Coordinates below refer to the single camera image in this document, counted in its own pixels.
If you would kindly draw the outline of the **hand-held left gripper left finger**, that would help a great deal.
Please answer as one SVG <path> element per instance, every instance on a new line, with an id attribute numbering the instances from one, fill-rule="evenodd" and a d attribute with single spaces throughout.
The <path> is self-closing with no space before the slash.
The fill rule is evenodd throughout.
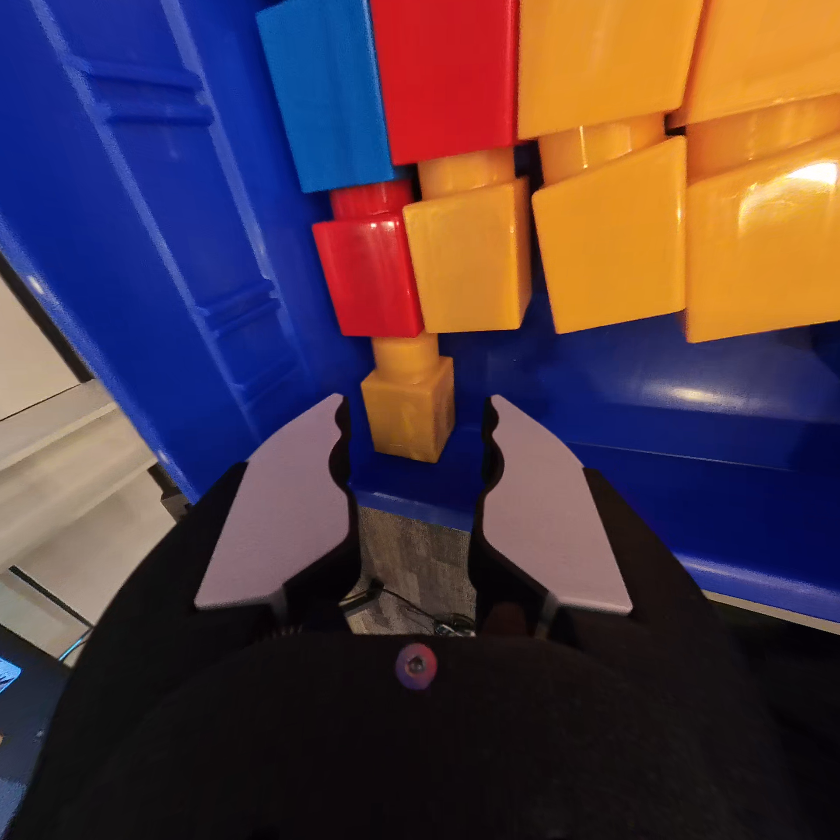
<path id="1" fill-rule="evenodd" d="M 349 487 L 349 400 L 332 394 L 248 458 L 194 604 L 263 605 L 299 623 L 337 604 L 361 576 L 358 508 Z"/>

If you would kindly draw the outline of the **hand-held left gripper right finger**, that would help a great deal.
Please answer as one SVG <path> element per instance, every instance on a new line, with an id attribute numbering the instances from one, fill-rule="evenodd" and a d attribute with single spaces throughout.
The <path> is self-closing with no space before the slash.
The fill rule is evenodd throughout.
<path id="1" fill-rule="evenodd" d="M 518 605 L 551 634 L 564 611 L 630 616 L 633 603 L 580 460 L 501 395 L 485 403 L 484 486 L 469 541 L 478 623 Z"/>

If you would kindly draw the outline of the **blue plastic bin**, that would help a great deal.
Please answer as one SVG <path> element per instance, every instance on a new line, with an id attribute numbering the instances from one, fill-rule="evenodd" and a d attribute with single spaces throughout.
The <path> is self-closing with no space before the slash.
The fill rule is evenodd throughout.
<path id="1" fill-rule="evenodd" d="M 259 42 L 268 2 L 2 2 L 2 253 L 196 501 L 351 400 L 362 506 L 471 530 L 485 399 L 600 470 L 701 588 L 838 622 L 838 327 L 688 343 L 676 315 L 442 342 L 437 465 L 376 454 Z"/>

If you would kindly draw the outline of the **group of yellow blocks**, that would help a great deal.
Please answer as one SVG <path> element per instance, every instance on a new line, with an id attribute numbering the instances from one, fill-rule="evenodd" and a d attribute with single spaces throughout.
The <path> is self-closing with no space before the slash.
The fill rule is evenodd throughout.
<path id="1" fill-rule="evenodd" d="M 838 2 L 519 2 L 517 142 L 415 163 L 427 329 L 838 319 Z"/>

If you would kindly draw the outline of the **large black monitor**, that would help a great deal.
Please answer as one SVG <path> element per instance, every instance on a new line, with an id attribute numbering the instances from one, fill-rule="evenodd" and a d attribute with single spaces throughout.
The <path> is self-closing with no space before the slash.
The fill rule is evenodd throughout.
<path id="1" fill-rule="evenodd" d="M 1 628 L 1 832 L 25 797 L 69 678 L 58 659 Z"/>

